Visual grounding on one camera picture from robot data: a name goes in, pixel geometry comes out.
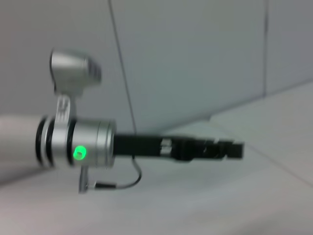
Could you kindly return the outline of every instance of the white floor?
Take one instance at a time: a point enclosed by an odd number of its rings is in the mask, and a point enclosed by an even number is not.
[[[79,169],[10,181],[0,167],[0,234],[312,235],[313,84],[195,122],[169,134],[246,142],[242,161],[139,160],[143,179],[121,191],[78,194]],[[128,159],[90,177],[126,183]]]

